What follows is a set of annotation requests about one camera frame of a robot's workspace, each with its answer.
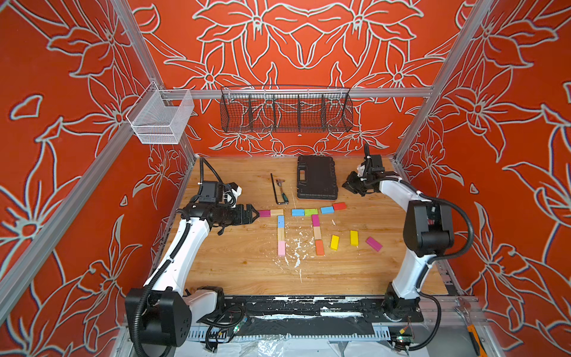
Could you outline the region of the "red block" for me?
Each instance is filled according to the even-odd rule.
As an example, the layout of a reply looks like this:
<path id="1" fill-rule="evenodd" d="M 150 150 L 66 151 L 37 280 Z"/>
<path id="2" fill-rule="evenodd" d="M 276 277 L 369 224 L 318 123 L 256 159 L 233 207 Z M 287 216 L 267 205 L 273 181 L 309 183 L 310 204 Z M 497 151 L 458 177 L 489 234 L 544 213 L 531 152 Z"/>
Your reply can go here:
<path id="1" fill-rule="evenodd" d="M 347 209 L 347 205 L 344 202 L 337 202 L 332 205 L 335 211 L 342 211 Z"/>

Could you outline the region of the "black plastic tool case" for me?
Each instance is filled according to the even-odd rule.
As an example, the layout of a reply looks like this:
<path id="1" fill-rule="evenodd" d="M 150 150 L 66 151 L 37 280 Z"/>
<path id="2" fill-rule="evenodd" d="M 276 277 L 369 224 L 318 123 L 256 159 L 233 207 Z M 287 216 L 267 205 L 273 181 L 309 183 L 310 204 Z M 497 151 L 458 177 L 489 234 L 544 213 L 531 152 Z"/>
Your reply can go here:
<path id="1" fill-rule="evenodd" d="M 297 198 L 335 201 L 338 184 L 330 156 L 297 157 Z"/>

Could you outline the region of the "pink block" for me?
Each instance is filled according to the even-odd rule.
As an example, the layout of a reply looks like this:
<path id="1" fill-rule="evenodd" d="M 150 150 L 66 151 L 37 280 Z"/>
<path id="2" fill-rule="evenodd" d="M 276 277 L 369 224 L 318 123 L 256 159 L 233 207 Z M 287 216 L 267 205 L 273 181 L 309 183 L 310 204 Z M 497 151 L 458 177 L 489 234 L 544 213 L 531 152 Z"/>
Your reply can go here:
<path id="1" fill-rule="evenodd" d="M 277 255 L 278 255 L 278 257 L 285 257 L 285 255 L 286 255 L 286 242 L 285 241 L 278 241 L 277 242 Z"/>

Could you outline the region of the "green block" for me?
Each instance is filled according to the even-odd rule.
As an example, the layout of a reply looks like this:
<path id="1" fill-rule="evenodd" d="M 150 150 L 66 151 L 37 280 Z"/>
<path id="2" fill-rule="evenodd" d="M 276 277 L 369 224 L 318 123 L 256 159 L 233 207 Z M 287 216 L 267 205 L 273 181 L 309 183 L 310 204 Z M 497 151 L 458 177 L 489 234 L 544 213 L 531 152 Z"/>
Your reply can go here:
<path id="1" fill-rule="evenodd" d="M 315 208 L 306 209 L 306 210 L 304 211 L 304 215 L 305 215 L 306 217 L 310 217 L 310 216 L 318 215 L 318 214 L 319 214 L 318 209 L 315 209 Z"/>

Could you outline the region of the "yellow block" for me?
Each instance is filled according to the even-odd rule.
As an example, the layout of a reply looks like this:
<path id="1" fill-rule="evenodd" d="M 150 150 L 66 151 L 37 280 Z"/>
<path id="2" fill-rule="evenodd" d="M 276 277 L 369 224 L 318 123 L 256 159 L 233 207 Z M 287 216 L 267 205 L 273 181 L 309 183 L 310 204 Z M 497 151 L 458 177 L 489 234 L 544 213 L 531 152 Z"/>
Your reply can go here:
<path id="1" fill-rule="evenodd" d="M 358 235 L 357 231 L 349 232 L 349 239 L 350 239 L 350 245 L 351 246 L 355 246 L 355 247 L 359 246 L 359 235 Z"/>
<path id="2" fill-rule="evenodd" d="M 340 237 L 337 235 L 332 235 L 331 241 L 330 241 L 331 250 L 337 251 L 339 248 L 339 242 L 340 242 Z"/>

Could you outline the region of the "orange block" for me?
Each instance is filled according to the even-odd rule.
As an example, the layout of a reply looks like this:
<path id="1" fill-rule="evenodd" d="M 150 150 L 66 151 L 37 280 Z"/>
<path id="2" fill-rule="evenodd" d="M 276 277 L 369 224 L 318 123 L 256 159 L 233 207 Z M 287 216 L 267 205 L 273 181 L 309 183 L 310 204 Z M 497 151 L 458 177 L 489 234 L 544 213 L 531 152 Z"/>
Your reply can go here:
<path id="1" fill-rule="evenodd" d="M 322 239 L 317 239 L 315 241 L 315 252 L 318 256 L 324 256 L 325 255 L 324 244 L 323 244 Z"/>

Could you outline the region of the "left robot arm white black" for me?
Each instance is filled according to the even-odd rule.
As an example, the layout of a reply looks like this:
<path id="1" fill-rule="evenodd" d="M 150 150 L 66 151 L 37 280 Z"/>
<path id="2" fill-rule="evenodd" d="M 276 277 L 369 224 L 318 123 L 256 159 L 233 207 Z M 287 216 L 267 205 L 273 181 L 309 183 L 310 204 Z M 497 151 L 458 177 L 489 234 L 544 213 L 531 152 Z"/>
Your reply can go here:
<path id="1" fill-rule="evenodd" d="M 199 287 L 188 293 L 184 286 L 198 251 L 214 228 L 254 223 L 260 216 L 252 205 L 238 204 L 241 187 L 225 183 L 219 175 L 213 181 L 199 180 L 199 189 L 184 208 L 175 238 L 157 269 L 146 283 L 126 296 L 126 318 L 132 348 L 137 356 L 147 356 L 150 346 L 163 347 L 171 356 L 190 335 L 194 324 L 204 324 L 205 347 L 214 353 L 219 337 L 232 339 L 246 322 L 245 307 L 228 306 L 225 293 L 217 286 Z"/>

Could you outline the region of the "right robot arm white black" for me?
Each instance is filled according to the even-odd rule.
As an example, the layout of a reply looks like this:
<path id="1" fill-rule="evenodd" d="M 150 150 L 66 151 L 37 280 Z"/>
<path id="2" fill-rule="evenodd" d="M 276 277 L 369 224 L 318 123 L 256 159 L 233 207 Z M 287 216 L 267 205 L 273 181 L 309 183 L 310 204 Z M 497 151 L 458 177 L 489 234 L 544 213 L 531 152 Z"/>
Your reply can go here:
<path id="1" fill-rule="evenodd" d="M 463 256 L 474 242 L 474 226 L 468 214 L 458 205 L 446 199 L 428 196 L 416 189 L 383 165 L 380 155 L 373 155 L 368 144 L 364 145 L 364 161 L 352 171 L 343 188 L 360 196 L 382 193 L 391 198 L 406 212 L 403 241 L 406 253 L 398 275 L 388 284 L 382 304 L 382 313 L 392 322 L 400 322 L 420 310 L 422 298 L 434 302 L 437 317 L 430 335 L 418 344 L 394 339 L 391 348 L 409 353 L 427 347 L 435 338 L 443 317 L 439 300 L 422 291 L 425 279 L 437 261 Z M 447 253 L 454 245 L 452 212 L 456 211 L 467 226 L 465 245 L 455 253 Z"/>

